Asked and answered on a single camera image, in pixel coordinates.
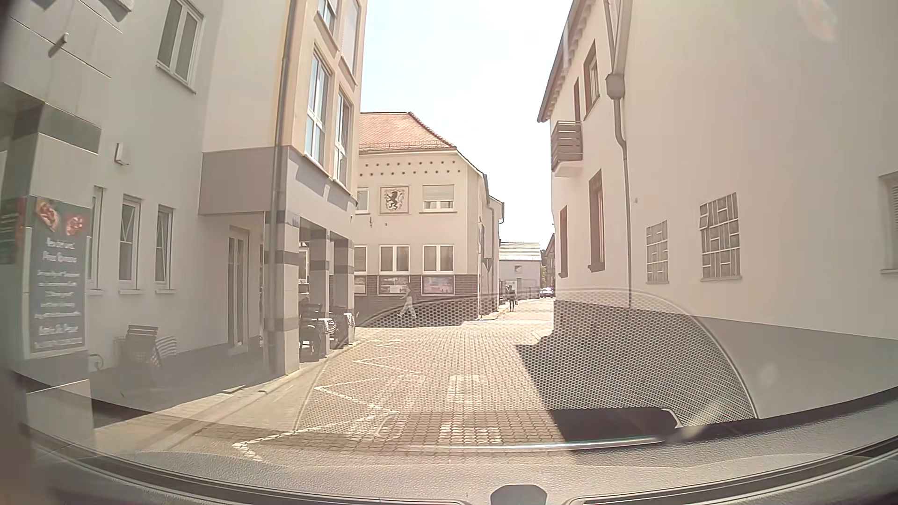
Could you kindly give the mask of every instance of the drainpipe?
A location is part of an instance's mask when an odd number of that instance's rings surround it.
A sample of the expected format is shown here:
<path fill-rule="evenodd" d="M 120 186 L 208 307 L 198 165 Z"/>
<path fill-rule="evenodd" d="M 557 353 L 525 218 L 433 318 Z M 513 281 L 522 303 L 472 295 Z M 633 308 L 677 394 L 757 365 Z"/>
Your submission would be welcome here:
<path fill-rule="evenodd" d="M 608 97 L 614 101 L 614 137 L 621 146 L 621 159 L 623 161 L 623 185 L 627 198 L 627 307 L 633 308 L 633 226 L 630 214 L 629 201 L 629 165 L 627 162 L 627 140 L 623 137 L 623 117 L 621 113 L 621 100 L 626 92 L 624 85 L 624 64 L 626 63 L 627 41 L 629 37 L 629 21 L 631 13 L 631 0 L 621 0 L 621 15 L 618 20 L 618 40 L 622 42 L 622 51 L 618 53 L 618 43 L 614 39 L 611 4 L 604 0 L 605 28 L 608 32 L 608 49 L 611 52 L 612 71 L 605 77 L 605 86 Z"/>
<path fill-rule="evenodd" d="M 280 89 L 277 93 L 277 121 L 275 123 L 274 138 L 274 166 L 271 171 L 271 207 L 269 209 L 269 236 L 268 236 L 268 257 L 266 263 L 269 271 L 266 276 L 266 284 L 268 286 L 268 307 L 266 312 L 268 317 L 265 318 L 266 339 L 262 346 L 262 357 L 269 371 L 275 373 L 270 356 L 270 345 L 277 336 L 277 301 L 282 300 L 284 295 L 284 276 L 277 274 L 277 258 L 276 251 L 282 249 L 280 244 L 284 241 L 284 227 L 277 222 L 277 216 L 281 211 L 285 211 L 286 218 L 286 180 L 284 177 L 284 161 L 285 152 L 283 148 L 284 126 L 288 117 L 286 111 L 286 93 L 287 84 L 290 80 L 290 62 L 293 56 L 293 41 L 295 36 L 295 23 L 297 0 L 290 0 L 287 7 L 286 18 L 286 34 L 284 36 L 284 53 L 281 57 L 281 76 Z"/>

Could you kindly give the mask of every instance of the sky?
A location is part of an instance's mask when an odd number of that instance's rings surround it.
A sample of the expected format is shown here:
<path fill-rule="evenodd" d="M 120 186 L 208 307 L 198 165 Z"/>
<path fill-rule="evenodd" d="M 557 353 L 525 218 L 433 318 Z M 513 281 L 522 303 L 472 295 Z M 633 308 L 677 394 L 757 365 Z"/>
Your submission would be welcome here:
<path fill-rule="evenodd" d="M 537 123 L 567 0 L 369 0 L 362 111 L 411 111 L 489 177 L 504 242 L 554 231 Z"/>

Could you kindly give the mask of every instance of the pedestrian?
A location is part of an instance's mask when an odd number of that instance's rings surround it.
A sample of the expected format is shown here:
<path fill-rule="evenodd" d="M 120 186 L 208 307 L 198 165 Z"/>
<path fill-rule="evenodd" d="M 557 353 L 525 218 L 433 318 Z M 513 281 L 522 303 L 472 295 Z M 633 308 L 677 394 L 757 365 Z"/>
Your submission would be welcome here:
<path fill-rule="evenodd" d="M 411 297 L 411 289 L 408 286 L 405 287 L 405 305 L 402 306 L 399 317 L 404 317 L 406 313 L 411 313 L 412 319 L 418 319 L 418 315 L 415 314 L 415 304 Z"/>

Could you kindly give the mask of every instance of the roof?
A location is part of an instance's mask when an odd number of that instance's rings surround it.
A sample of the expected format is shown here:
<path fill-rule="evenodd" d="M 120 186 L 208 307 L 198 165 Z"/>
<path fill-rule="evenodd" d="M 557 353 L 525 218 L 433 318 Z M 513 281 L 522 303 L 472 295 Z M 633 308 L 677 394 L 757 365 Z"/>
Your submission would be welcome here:
<path fill-rule="evenodd" d="M 499 244 L 500 261 L 542 261 L 539 242 L 503 242 Z"/>
<path fill-rule="evenodd" d="M 362 112 L 359 132 L 362 153 L 458 149 L 411 112 Z"/>
<path fill-rule="evenodd" d="M 546 92 L 542 96 L 540 115 L 537 117 L 537 121 L 540 123 L 548 121 L 552 109 L 555 108 L 555 101 L 558 99 L 561 85 L 564 83 L 565 71 L 570 65 L 574 51 L 577 50 L 583 27 L 586 24 L 586 18 L 592 11 L 595 2 L 596 0 L 574 0 L 570 6 L 568 19 L 565 21 L 565 29 L 561 34 L 559 50 L 555 54 L 555 60 L 552 62 L 552 70 L 549 73 Z"/>

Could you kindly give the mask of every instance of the coat of arms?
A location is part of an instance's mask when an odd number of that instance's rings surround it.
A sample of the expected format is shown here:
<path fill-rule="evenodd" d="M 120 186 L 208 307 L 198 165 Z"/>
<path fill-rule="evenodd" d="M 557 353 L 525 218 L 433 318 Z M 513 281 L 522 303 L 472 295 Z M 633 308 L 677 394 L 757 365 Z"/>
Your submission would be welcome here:
<path fill-rule="evenodd" d="M 407 186 L 403 187 L 393 187 L 393 188 L 383 188 L 383 212 L 387 213 L 396 213 L 396 212 L 406 212 L 407 207 L 407 196 L 409 194 L 409 188 Z"/>

